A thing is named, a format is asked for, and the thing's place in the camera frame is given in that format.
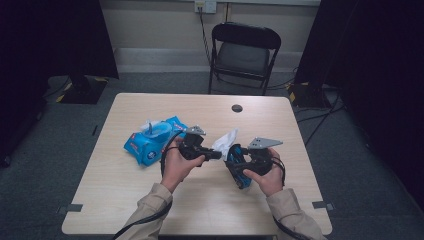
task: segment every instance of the baseboard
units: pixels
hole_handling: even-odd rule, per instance
[[[118,72],[208,72],[205,51],[197,49],[114,49]],[[280,52],[274,72],[292,72],[302,52]]]

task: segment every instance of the sleeve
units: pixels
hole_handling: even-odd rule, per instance
[[[285,227],[310,239],[326,239],[315,220],[300,209],[293,189],[279,191],[266,200],[272,215]],[[278,239],[291,239],[287,234],[280,232]]]
[[[147,194],[145,197],[140,199],[140,201],[138,201],[137,210],[131,215],[127,223],[125,223],[125,226],[159,212],[160,210],[165,208],[171,201],[172,194],[166,187],[159,183],[153,184],[153,187],[150,190],[149,194]],[[162,222],[165,219],[166,215],[145,224],[134,225],[117,239],[156,240],[158,239],[159,231],[162,227]]]

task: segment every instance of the person's right hand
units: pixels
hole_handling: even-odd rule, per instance
[[[272,157],[280,159],[280,155],[273,148],[268,148],[268,151]],[[281,181],[283,172],[275,164],[273,164],[271,170],[263,176],[248,169],[243,170],[243,174],[257,182],[262,192],[267,197],[283,190],[283,183]]]

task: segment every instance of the crumpled blue bag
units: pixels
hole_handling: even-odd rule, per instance
[[[161,158],[162,149],[170,138],[186,128],[187,126],[174,116],[153,125],[151,130],[144,129],[133,133],[125,143],[124,149],[136,158],[139,165],[150,166]]]

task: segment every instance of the black equipment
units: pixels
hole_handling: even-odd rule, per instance
[[[181,155],[185,159],[193,160],[201,155],[205,155],[205,161],[221,158],[221,152],[201,146],[203,137],[200,135],[206,135],[206,133],[199,126],[188,128],[185,130],[185,133],[183,142],[178,146]]]
[[[255,138],[249,144],[248,148],[242,148],[240,144],[234,144],[230,148],[225,165],[240,189],[249,187],[251,183],[251,179],[243,174],[244,169],[249,169],[263,176],[271,170],[273,164],[277,164],[283,170],[282,182],[284,186],[286,175],[284,164],[280,159],[272,157],[268,151],[268,147],[282,143],[282,141],[272,139]],[[247,162],[244,155],[249,155],[251,161]]]

